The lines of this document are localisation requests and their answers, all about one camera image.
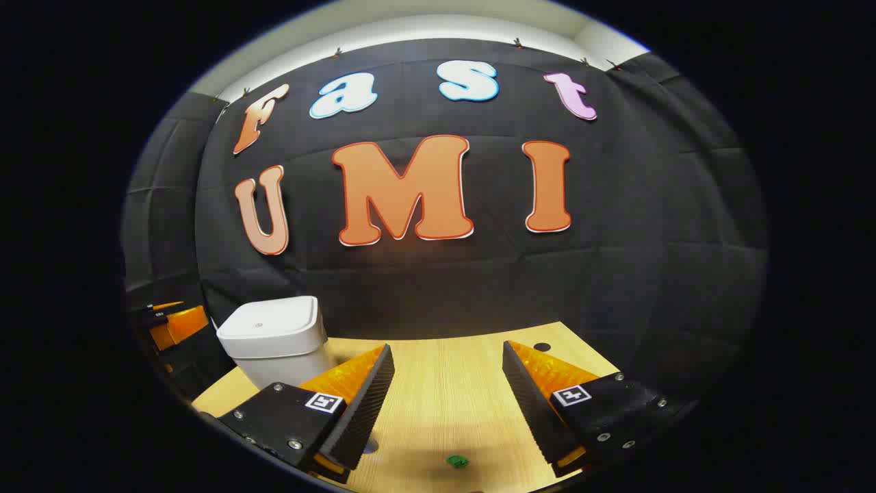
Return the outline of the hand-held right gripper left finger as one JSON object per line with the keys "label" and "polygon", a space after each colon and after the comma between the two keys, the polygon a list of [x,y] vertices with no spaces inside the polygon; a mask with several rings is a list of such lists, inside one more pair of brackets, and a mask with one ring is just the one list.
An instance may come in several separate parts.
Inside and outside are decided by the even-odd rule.
{"label": "hand-held right gripper left finger", "polygon": [[232,439],[310,475],[345,484],[359,467],[395,367],[391,347],[294,386],[275,381],[217,418]]}

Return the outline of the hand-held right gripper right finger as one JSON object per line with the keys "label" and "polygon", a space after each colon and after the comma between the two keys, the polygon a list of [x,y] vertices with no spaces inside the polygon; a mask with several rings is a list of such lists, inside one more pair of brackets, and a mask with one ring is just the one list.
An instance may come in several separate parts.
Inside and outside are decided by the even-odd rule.
{"label": "hand-held right gripper right finger", "polygon": [[692,409],[624,372],[598,377],[516,341],[504,341],[502,370],[558,478],[625,461]]}

